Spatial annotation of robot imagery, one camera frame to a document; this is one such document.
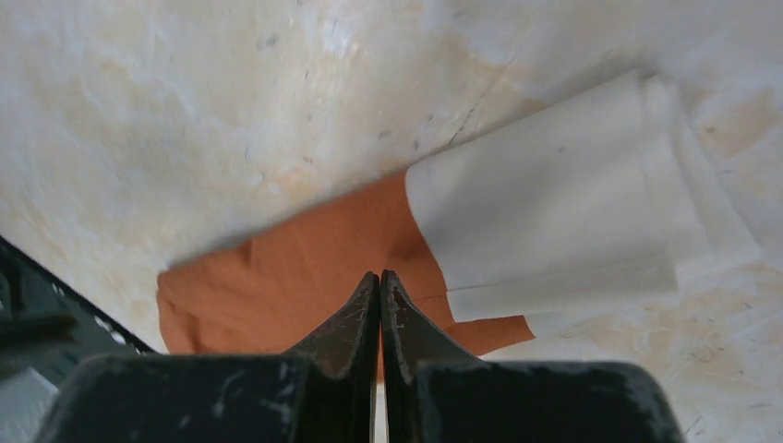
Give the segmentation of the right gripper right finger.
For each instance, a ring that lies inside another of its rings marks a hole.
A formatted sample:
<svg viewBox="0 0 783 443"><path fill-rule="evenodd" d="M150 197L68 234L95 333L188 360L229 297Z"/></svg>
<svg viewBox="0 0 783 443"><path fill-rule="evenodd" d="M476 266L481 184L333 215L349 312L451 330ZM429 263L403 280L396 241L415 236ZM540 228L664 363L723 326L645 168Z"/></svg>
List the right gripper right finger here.
<svg viewBox="0 0 783 443"><path fill-rule="evenodd" d="M415 306L392 270L380 277L379 311L389 440L429 442L427 432L440 429L429 368L473 364L478 358Z"/></svg>

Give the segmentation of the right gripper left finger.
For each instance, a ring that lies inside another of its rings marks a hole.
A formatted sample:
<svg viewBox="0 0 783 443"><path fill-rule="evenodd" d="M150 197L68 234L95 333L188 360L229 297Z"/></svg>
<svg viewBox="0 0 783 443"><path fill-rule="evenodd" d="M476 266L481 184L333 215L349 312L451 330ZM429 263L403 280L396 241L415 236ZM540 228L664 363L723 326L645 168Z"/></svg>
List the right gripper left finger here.
<svg viewBox="0 0 783 443"><path fill-rule="evenodd" d="M379 276L369 272L340 309L285 353L303 365L294 442L374 440L379 326Z"/></svg>

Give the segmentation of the orange underwear white waistband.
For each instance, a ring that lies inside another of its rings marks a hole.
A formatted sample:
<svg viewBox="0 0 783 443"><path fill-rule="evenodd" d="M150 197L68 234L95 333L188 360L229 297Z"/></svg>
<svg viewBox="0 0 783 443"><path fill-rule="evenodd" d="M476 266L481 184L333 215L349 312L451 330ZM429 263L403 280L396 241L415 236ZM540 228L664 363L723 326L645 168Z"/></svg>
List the orange underwear white waistband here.
<svg viewBox="0 0 783 443"><path fill-rule="evenodd" d="M385 269L477 355L758 260L665 78L632 71L162 273L171 353L278 353Z"/></svg>

